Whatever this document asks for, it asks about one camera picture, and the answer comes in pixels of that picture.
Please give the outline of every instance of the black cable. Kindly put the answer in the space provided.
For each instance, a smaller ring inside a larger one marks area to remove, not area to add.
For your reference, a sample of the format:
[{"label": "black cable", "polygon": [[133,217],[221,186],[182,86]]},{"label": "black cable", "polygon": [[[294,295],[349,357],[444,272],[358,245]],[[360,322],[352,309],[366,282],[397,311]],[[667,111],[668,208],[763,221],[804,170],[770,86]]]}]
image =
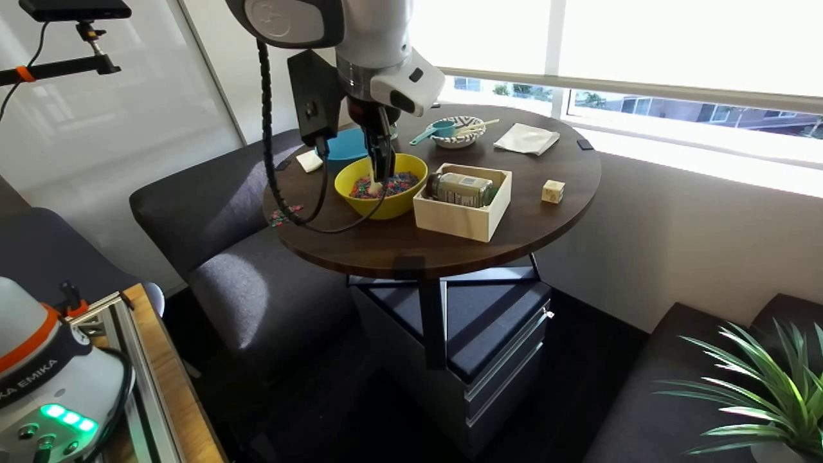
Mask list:
[{"label": "black cable", "polygon": [[[50,28],[50,21],[41,25],[41,38],[38,38],[37,51],[34,51],[34,57],[29,60],[26,66],[34,66],[34,62],[41,57],[43,43],[46,43],[46,28]],[[11,95],[16,95],[17,88],[21,88],[21,82],[16,82],[16,86],[6,92],[2,105],[0,105],[0,122],[2,122],[2,116],[6,116],[6,105],[8,105]]]},{"label": "black cable", "polygon": [[384,206],[384,199],[387,199],[387,187],[380,187],[380,195],[379,195],[379,204],[366,213],[360,217],[358,221],[352,223],[344,223],[339,228],[316,228],[311,226],[311,221],[316,219],[324,199],[326,199],[326,186],[329,186],[329,170],[324,170],[324,179],[322,179],[322,191],[318,191],[318,199],[311,208],[308,217],[299,217],[291,210],[291,206],[285,204],[282,194],[281,194],[281,186],[279,186],[279,173],[275,173],[275,149],[272,149],[272,80],[271,80],[271,65],[267,65],[267,43],[258,38],[258,60],[261,60],[261,92],[263,92],[263,164],[264,164],[264,176],[267,176],[267,191],[272,194],[275,204],[279,204],[279,210],[295,226],[304,226],[304,228],[311,228],[311,231],[318,231],[318,233],[343,233],[343,231],[349,231],[356,228],[358,223],[367,221],[380,206]]}]

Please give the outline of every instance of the wooden box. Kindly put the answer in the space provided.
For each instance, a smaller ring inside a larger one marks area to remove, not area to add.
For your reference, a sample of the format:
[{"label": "wooden box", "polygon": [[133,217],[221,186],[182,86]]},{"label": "wooden box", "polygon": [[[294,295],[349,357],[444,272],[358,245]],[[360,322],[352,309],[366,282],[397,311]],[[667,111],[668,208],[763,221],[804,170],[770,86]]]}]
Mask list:
[{"label": "wooden box", "polygon": [[497,194],[489,206],[473,208],[473,206],[459,206],[459,204],[428,199],[428,191],[423,187],[414,195],[414,223],[428,231],[466,237],[473,242],[491,242],[495,228],[500,226],[511,201],[511,173],[477,168],[477,164],[453,164],[453,161],[443,161],[437,173],[462,173],[462,176],[489,177]]}]

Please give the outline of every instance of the green light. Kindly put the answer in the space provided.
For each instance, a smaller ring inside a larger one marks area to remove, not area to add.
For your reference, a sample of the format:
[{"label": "green light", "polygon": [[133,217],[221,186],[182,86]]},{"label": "green light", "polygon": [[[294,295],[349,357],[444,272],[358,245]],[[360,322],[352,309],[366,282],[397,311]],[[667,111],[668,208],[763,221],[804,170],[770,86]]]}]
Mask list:
[{"label": "green light", "polygon": [[96,422],[93,422],[93,420],[82,420],[77,428],[80,428],[82,432],[93,432],[93,429],[96,429]]},{"label": "green light", "polygon": [[59,406],[59,403],[43,403],[41,411],[43,411],[46,416],[62,416],[66,410]]},{"label": "green light", "polygon": [[77,425],[77,422],[80,422],[80,413],[66,411],[66,413],[62,416],[62,422],[64,422],[64,425]]}]

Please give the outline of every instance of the table leg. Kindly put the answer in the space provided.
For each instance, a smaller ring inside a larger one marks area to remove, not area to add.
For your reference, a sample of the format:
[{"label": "table leg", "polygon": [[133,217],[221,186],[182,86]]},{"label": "table leg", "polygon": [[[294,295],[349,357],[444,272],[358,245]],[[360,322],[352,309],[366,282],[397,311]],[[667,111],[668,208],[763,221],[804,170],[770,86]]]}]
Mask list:
[{"label": "table leg", "polygon": [[448,281],[444,277],[419,281],[419,314],[423,314],[423,339],[428,350],[428,368],[443,371],[448,361]]}]

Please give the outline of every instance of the window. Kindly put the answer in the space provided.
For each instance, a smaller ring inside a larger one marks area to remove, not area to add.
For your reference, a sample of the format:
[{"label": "window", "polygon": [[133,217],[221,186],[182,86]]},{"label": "window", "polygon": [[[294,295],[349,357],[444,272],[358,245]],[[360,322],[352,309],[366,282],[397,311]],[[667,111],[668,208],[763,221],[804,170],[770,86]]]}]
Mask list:
[{"label": "window", "polygon": [[417,0],[411,43],[451,74],[823,113],[823,60],[789,51],[823,43],[821,19],[821,0]]},{"label": "window", "polygon": [[536,113],[554,111],[554,88],[531,82],[448,78],[441,97],[455,104],[501,104],[527,107]]},{"label": "window", "polygon": [[574,105],[568,107],[568,113],[596,116],[596,111],[636,113],[636,116],[672,118],[672,122],[686,122],[686,123],[711,123],[711,125],[808,136],[808,140],[821,140],[821,122],[823,122],[823,113],[576,91]]}]

